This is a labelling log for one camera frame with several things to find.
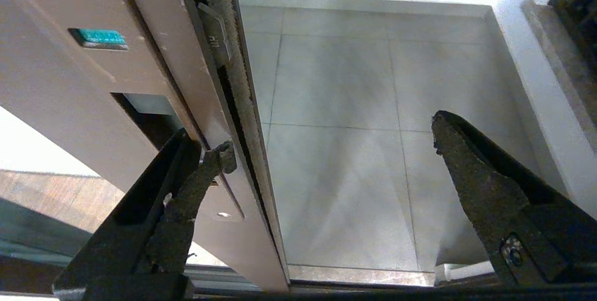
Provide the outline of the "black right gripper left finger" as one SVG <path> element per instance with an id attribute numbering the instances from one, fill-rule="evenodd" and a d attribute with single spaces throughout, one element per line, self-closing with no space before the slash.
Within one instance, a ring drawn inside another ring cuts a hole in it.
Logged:
<path id="1" fill-rule="evenodd" d="M 201 152 L 185 129 L 166 142 L 53 282 L 60 300 L 191 300 L 185 276 L 198 210 L 236 170 L 232 141 Z"/>

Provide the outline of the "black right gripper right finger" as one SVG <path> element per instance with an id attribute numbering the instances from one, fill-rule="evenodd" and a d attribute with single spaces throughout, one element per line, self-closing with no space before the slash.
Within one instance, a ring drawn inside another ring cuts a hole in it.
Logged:
<path id="1" fill-rule="evenodd" d="M 431 130 L 461 207 L 505 284 L 596 284 L 595 218 L 463 117 L 440 110 Z"/>

